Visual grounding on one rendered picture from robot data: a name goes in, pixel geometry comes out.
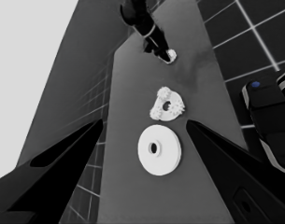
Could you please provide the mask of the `white round carrier with pins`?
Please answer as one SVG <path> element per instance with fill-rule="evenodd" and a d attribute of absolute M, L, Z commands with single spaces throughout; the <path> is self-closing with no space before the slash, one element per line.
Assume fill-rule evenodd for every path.
<path fill-rule="evenodd" d="M 160 117 L 159 120 L 161 121 L 171 121 L 176 119 L 178 116 L 180 115 L 174 115 L 172 113 L 172 104 L 176 101 L 176 100 L 182 100 L 181 96 L 175 92 L 171 90 L 171 94 L 167 99 L 161 99 L 157 96 L 153 107 L 155 108 L 160 108 L 162 110 L 162 115 Z"/>

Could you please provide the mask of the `dark robot body block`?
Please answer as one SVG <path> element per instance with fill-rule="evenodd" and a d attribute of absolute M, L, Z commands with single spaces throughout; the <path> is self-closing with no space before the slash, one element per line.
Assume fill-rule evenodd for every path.
<path fill-rule="evenodd" d="M 249 81 L 241 97 L 267 159 L 285 174 L 285 72 Z"/>

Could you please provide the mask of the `large thick white disc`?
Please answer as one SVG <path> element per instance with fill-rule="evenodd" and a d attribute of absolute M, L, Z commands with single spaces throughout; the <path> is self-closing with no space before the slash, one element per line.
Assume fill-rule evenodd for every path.
<path fill-rule="evenodd" d="M 151 175 L 168 175 L 181 159 L 177 135 L 163 125 L 150 125 L 139 136 L 137 155 L 143 168 Z"/>

